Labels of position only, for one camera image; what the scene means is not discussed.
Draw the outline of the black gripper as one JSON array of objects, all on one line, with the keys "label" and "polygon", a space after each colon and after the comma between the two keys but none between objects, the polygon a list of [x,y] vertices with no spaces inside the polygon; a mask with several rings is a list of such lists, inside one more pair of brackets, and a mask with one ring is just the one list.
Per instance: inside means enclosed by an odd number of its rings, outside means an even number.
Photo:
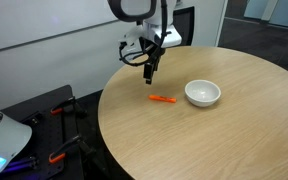
[{"label": "black gripper", "polygon": [[147,84],[151,84],[152,72],[154,75],[154,73],[158,71],[160,58],[165,54],[165,49],[144,38],[140,39],[140,46],[143,54],[148,56],[147,60],[141,62],[141,65],[145,64],[143,77]]}]

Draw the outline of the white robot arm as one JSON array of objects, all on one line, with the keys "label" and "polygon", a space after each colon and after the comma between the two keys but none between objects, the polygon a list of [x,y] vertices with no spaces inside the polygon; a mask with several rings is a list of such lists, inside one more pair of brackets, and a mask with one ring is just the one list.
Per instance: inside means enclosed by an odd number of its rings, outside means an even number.
[{"label": "white robot arm", "polygon": [[[141,64],[153,63],[161,56],[161,49],[170,47],[165,38],[167,28],[172,26],[175,0],[108,0],[113,14],[124,22],[141,21],[130,33],[127,44],[142,37],[155,43],[156,48],[149,59]],[[29,143],[32,128],[13,120],[0,111],[0,173],[10,161]]]}]

